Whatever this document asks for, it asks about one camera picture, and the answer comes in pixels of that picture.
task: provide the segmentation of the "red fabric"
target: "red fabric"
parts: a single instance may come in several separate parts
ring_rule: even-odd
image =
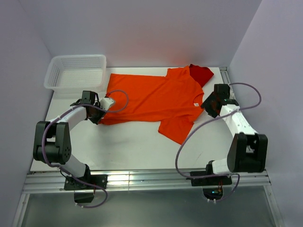
[[[203,87],[214,75],[207,67],[190,64],[190,76]]]
[[[107,113],[101,123],[161,121],[158,132],[179,144],[203,111],[200,105],[204,93],[191,78],[188,66],[168,69],[165,77],[111,74],[107,91],[116,89],[128,94],[128,105],[120,112]],[[114,92],[110,97],[116,101],[110,110],[125,105],[125,94]]]

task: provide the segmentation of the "white table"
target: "white table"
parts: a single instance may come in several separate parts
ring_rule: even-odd
[[[213,78],[203,87],[205,100],[214,84],[223,83],[219,68],[210,68]],[[107,74],[165,76],[167,68],[108,68]],[[64,111],[81,94],[54,93],[47,113],[50,120]],[[211,117],[204,111],[193,128]],[[175,168],[179,144],[158,133],[160,122],[126,122],[116,125],[95,125],[80,122],[71,131],[72,154],[91,170],[142,170]],[[179,158],[180,168],[205,168],[210,160],[227,156],[232,135],[223,120],[202,127],[188,141]],[[54,170],[33,161],[31,171]]]

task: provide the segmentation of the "black mounting plate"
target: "black mounting plate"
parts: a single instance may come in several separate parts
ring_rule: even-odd
[[[208,175],[206,171],[193,171],[190,172],[191,176],[205,176]],[[191,186],[217,186],[220,181],[222,181],[222,185],[231,185],[232,178],[227,176],[218,176],[218,177],[209,177],[203,179],[190,179]]]
[[[100,186],[106,189],[107,185],[107,175],[91,175],[89,183]],[[74,191],[74,190],[93,190],[94,187],[85,186],[79,184],[76,180],[74,180],[70,176],[66,176],[64,190],[65,191]]]

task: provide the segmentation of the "plastic basket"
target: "plastic basket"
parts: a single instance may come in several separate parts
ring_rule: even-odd
[[[48,66],[44,87],[59,93],[106,91],[105,71],[104,55],[57,56]]]

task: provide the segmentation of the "laundry basket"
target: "laundry basket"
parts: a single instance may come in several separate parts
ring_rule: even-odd
[[[104,55],[57,56],[48,66],[44,87],[59,93],[106,91],[105,70]]]

